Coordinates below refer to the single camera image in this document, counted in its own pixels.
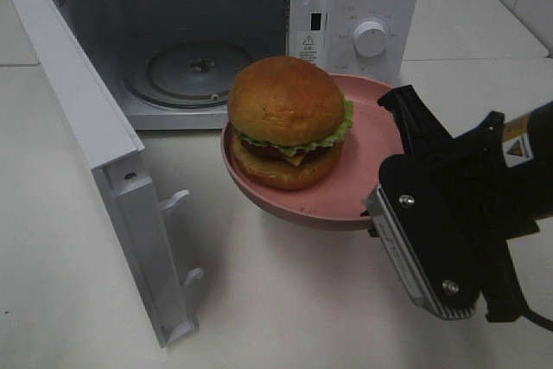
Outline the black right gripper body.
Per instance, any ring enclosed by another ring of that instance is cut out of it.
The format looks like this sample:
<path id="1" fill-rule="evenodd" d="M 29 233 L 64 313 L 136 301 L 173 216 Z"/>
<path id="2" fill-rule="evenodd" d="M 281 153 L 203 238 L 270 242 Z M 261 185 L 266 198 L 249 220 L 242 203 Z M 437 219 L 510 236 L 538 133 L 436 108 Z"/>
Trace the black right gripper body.
<path id="1" fill-rule="evenodd" d="M 444 320 L 474 313 L 485 244 L 538 231 L 540 115 L 496 111 L 430 157 L 388 157 L 367 201 L 411 301 Z"/>

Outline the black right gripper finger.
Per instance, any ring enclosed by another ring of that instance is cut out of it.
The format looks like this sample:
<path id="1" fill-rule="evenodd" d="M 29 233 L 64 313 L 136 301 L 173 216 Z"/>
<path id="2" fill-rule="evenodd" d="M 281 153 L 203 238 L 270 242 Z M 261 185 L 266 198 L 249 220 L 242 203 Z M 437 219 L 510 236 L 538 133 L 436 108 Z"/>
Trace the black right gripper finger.
<path id="1" fill-rule="evenodd" d="M 406 155 L 430 157 L 453 142 L 413 85 L 392 88 L 377 103 L 392 115 Z"/>
<path id="2" fill-rule="evenodd" d="M 482 248 L 481 288 L 488 321 L 516 321 L 529 309 L 504 240 Z"/>

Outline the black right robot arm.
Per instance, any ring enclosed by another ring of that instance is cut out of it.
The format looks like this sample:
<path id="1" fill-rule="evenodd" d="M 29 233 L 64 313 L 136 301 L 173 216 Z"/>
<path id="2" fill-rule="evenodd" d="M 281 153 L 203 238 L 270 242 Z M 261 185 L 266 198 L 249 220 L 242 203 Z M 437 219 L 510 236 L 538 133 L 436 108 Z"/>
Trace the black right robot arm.
<path id="1" fill-rule="evenodd" d="M 525 318 L 551 329 L 524 298 L 508 240 L 538 231 L 552 215 L 552 106 L 512 120 L 497 111 L 451 136 L 412 86 L 379 104 L 391 113 L 403 152 L 387 157 L 366 201 L 371 236 L 382 242 L 411 301 L 443 320 Z"/>

